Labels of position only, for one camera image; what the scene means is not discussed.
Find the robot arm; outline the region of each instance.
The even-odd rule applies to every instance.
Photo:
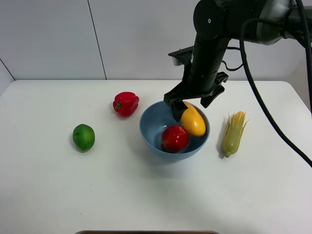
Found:
[[[312,36],[312,8],[306,8]],[[187,109],[182,100],[201,98],[207,108],[224,92],[222,82],[228,75],[218,70],[231,39],[239,39],[243,23],[249,19],[267,19],[281,23],[281,27],[251,22],[245,40],[271,45],[282,37],[301,37],[300,18],[292,0],[201,0],[194,11],[197,32],[194,46],[170,53],[184,65],[182,82],[164,95],[173,117],[179,121]]]

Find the green lime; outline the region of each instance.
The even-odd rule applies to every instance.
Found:
[[[83,152],[92,148],[96,140],[93,129],[85,124],[78,125],[73,131],[73,142]]]

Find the corn husk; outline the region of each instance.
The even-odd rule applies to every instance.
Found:
[[[235,154],[238,150],[240,139],[242,138],[245,126],[245,114],[240,111],[233,115],[232,119],[228,119],[227,130],[224,136],[222,149],[225,157]]]

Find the blue bowl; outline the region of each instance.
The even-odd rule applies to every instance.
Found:
[[[163,101],[157,102],[147,108],[140,119],[140,132],[147,146],[159,157],[170,160],[179,161],[186,159],[195,153],[205,144],[210,133],[210,124],[205,114],[195,107],[204,118],[207,131],[202,137],[189,135],[189,144],[178,153],[169,153],[161,147],[161,135],[167,127],[172,125],[182,125],[176,122],[172,117],[172,111]]]

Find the red tomato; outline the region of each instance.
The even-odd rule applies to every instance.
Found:
[[[189,136],[179,125],[168,127],[161,136],[162,147],[171,152],[179,152],[186,148]]]

